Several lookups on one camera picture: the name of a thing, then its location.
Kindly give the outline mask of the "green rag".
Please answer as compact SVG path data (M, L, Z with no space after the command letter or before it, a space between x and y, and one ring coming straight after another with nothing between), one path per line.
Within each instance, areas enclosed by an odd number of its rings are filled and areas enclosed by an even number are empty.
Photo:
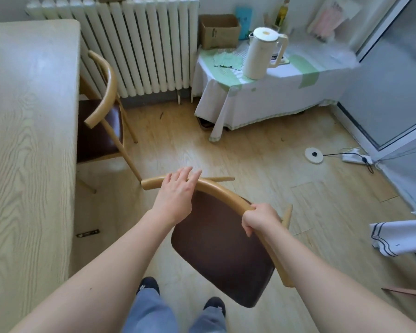
M216 67L230 68L236 71L241 71L244 64L242 56L225 51L213 55L213 62Z

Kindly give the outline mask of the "person's right hand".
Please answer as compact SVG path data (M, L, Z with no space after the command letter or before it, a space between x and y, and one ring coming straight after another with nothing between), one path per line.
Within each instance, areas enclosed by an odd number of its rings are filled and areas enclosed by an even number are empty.
M247 220L254 232L257 231L266 234L275 225L281 224L282 218L270 204L252 204L251 207L251 210L244 212L242 218Z

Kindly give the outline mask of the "white power strip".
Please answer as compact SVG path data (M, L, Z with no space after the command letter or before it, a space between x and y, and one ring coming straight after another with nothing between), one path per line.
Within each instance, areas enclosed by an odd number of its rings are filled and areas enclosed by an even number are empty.
M341 156L343 162L362 165L373 164L372 158L367 154L361 153L359 148L353 148L351 150L345 151Z

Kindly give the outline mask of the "person's right black shoe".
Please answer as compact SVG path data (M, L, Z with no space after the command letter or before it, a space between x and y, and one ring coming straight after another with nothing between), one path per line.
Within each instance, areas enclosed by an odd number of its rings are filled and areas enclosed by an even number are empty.
M222 312L224 318L226 318L226 306L220 297L211 297L205 303L203 310L207 308L217 308Z

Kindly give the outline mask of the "yellow oil bottle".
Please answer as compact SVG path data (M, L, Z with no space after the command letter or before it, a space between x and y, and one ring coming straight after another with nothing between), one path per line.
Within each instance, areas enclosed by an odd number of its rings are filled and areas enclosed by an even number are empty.
M275 26L278 29L282 27L283 22L284 22L287 14L288 14L289 3L290 3L290 0L284 0L283 4L280 6L280 8L277 12L277 16L276 16L276 20L275 20Z

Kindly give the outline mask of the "grey trousers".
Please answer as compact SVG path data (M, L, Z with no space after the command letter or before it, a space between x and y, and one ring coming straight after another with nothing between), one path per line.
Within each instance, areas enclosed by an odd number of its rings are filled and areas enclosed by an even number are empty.
M153 289L140 291L133 302L122 333L179 333L171 308ZM190 326L189 333L227 333L226 318L217 308L207 308Z

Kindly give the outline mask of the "wooden chair brown seat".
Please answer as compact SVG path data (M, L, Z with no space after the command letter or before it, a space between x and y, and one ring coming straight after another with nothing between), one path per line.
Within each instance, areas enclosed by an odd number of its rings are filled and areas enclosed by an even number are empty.
M257 304L273 272L283 285L294 283L263 235L242 227L251 202L220 184L234 177L200 178L192 211L172 232L174 250L216 288L240 306Z
M80 77L79 94L88 100L78 103L77 165L123 157L139 182L142 177L125 146L125 131L134 143L138 139L128 123L127 113L118 94L118 81L112 66L92 50L87 52L106 85L102 98Z

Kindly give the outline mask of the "white electric kettle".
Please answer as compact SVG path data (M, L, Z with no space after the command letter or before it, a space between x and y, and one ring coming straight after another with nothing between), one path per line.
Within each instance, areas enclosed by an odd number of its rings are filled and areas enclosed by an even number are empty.
M289 38L268 27L258 27L252 34L242 72L247 78L259 80L266 75L268 68L280 65Z

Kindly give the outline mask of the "person's left black shoe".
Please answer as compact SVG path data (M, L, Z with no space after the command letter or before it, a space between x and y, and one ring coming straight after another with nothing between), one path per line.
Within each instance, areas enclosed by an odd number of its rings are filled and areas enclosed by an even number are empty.
M140 282L140 284L139 284L139 287L138 287L138 289L137 289L137 291L136 291L136 295L137 295L140 291L145 290L145 289L153 289L153 290L155 290L155 291L157 292L157 294L158 294L158 295L160 295L160 288L159 288L159 285L158 285L158 283L157 283L156 279L155 279L155 278L153 278L153 277L151 277L151 276L144 277L144 278L141 280L141 282Z

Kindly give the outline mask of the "glass sliding door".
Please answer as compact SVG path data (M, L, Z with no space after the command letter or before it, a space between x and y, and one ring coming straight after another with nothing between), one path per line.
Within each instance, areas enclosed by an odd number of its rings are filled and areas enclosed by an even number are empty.
M397 0L357 54L333 113L374 161L416 140L416 0Z

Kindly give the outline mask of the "pink white plastic bag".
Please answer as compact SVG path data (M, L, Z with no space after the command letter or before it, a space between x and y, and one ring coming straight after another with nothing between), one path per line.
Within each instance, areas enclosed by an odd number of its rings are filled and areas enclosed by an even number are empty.
M306 32L323 43L331 42L335 38L334 30L361 9L362 5L354 0L325 0Z

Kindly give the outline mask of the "person's right forearm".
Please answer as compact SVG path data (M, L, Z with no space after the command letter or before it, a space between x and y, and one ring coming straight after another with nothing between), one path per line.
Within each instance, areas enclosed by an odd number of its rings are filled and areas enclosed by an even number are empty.
M279 222L263 234L321 333L416 333L416 323L314 255Z

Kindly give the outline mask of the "person's left forearm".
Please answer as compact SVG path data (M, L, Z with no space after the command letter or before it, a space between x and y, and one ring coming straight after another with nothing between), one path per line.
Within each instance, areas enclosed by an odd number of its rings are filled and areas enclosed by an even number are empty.
M10 333L119 332L151 259L172 227L170 215L149 210Z

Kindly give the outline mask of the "white green tablecloth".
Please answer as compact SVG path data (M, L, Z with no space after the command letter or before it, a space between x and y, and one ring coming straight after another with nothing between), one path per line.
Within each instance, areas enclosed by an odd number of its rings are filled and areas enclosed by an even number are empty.
M313 106L336 104L359 66L348 45L322 43L302 32L290 36L284 53L289 63L267 69L260 80L215 66L215 56L224 51L199 50L191 85L191 95L200 97L195 117L214 124L210 142L218 142L224 128L236 130Z

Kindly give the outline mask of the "white cloth dark stripes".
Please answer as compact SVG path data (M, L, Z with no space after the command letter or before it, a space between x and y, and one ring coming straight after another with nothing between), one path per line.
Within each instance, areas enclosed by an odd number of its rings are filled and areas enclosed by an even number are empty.
M416 219L370 224L372 246L387 257L416 253Z

